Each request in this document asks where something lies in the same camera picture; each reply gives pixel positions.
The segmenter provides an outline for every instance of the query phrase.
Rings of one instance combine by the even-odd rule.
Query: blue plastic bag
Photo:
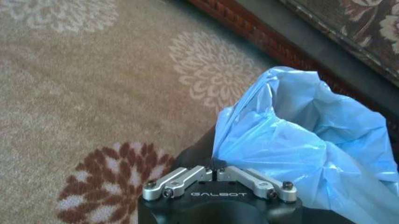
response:
[[[293,182],[304,206],[359,224],[399,222],[385,119],[316,72],[275,67],[219,114],[213,158]]]

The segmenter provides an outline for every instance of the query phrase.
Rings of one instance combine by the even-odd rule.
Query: carpet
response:
[[[0,223],[136,223],[272,65],[184,1],[0,0]]]

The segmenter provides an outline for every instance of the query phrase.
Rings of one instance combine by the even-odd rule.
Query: floor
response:
[[[276,62],[179,0],[0,0],[0,24],[0,223],[136,223]]]

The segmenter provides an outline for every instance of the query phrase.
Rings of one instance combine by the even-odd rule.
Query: metal bracket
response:
[[[259,180],[233,166],[217,170],[217,181],[237,181],[252,190],[257,197],[264,199],[276,197],[275,188],[269,182]]]
[[[163,196],[164,197],[179,197],[184,194],[185,188],[195,181],[211,181],[212,170],[207,170],[203,166],[196,166],[187,171],[177,179],[167,182],[164,186]]]
[[[245,172],[256,177],[257,179],[269,182],[273,185],[277,197],[284,202],[295,202],[296,201],[296,187],[288,181],[280,182],[269,176],[263,175],[259,171],[253,169],[247,169]]]
[[[143,187],[143,198],[145,201],[156,200],[161,196],[164,185],[168,181],[175,179],[183,173],[187,172],[185,168],[177,168],[165,176],[163,176],[157,181],[148,182]]]

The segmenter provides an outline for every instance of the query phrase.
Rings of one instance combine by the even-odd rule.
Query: screw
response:
[[[268,190],[267,192],[267,198],[268,199],[275,199],[276,198],[276,192],[273,189]]]
[[[148,183],[145,184],[145,188],[151,189],[156,186],[156,182],[155,181],[148,181]]]
[[[293,184],[289,181],[283,182],[283,190],[292,190]]]
[[[164,196],[165,198],[169,198],[169,197],[173,196],[173,191],[172,191],[171,188],[167,188],[167,189],[163,191],[163,196]]]

